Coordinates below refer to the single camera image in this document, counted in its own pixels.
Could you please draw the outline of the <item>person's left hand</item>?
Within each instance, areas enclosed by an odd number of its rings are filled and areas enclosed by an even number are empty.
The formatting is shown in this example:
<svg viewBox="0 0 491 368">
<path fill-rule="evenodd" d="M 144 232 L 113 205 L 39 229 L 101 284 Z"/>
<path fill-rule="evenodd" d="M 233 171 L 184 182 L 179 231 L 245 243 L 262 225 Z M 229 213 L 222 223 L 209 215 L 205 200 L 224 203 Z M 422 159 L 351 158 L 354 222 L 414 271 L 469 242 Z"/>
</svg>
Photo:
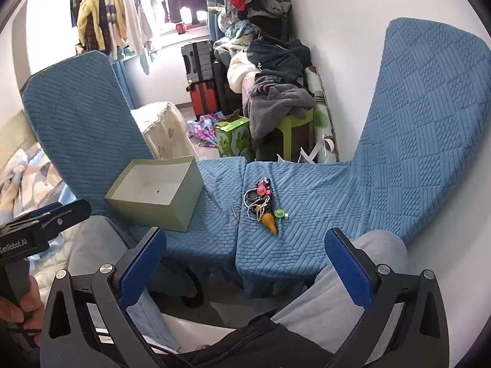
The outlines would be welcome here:
<svg viewBox="0 0 491 368">
<path fill-rule="evenodd" d="M 29 291 L 19 301 L 20 306 L 16 306 L 6 298 L 0 298 L 1 319 L 13 323 L 22 323 L 25 331 L 33 338 L 34 343 L 41 345 L 42 323 L 44 318 L 45 306 L 41 300 L 39 287 L 36 278 L 29 277 Z"/>
</svg>

